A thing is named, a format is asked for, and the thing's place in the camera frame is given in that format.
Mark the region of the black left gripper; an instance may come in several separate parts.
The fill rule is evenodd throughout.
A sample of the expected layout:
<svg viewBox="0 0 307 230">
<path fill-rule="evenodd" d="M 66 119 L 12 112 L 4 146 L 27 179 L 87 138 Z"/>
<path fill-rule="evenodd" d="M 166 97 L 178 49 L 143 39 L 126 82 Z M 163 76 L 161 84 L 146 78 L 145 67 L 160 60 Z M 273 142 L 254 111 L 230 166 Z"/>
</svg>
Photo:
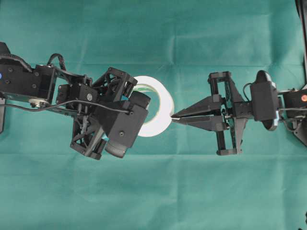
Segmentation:
<svg viewBox="0 0 307 230">
<path fill-rule="evenodd" d="M 97 107 L 108 108 L 105 103 L 129 97 L 137 81 L 128 73 L 109 67 L 96 81 L 87 76 L 65 76 L 67 84 L 58 87 L 56 104 L 65 112 L 75 112 L 71 148 L 83 156 L 99 160 L 107 141 L 105 132 L 94 112 Z"/>
</svg>

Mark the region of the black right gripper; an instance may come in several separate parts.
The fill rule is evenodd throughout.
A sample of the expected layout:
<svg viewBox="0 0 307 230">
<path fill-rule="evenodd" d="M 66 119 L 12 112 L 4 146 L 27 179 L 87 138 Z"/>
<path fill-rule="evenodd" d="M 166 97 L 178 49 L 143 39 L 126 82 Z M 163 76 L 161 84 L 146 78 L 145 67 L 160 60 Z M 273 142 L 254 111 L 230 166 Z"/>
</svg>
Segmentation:
<svg viewBox="0 0 307 230">
<path fill-rule="evenodd" d="M 218 83 L 220 82 L 223 82 L 225 86 L 225 96 L 222 97 L 218 90 Z M 171 117 L 174 118 L 175 123 L 207 131 L 217 131 L 217 155 L 240 154 L 242 153 L 243 132 L 247 121 L 251 118 L 251 103 L 245 101 L 238 92 L 229 71 L 210 73 L 208 83 L 212 96 L 198 101 Z M 230 131 L 233 146 L 231 149 L 226 148 L 224 130 Z"/>
</svg>

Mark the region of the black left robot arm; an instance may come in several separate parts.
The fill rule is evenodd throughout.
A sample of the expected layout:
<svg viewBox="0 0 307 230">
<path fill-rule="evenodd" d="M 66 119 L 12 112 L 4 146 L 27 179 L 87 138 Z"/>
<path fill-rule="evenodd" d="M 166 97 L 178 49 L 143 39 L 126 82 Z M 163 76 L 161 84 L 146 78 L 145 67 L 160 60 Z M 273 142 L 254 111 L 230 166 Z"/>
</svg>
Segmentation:
<svg viewBox="0 0 307 230">
<path fill-rule="evenodd" d="M 58 58 L 59 66 L 52 59 Z M 73 118 L 71 148 L 99 160 L 102 151 L 123 157 L 147 116 L 149 98 L 134 91 L 137 80 L 108 68 L 98 79 L 68 72 L 61 54 L 34 68 L 0 45 L 0 112 L 7 100 L 30 104 L 29 111 L 50 111 Z"/>
</svg>

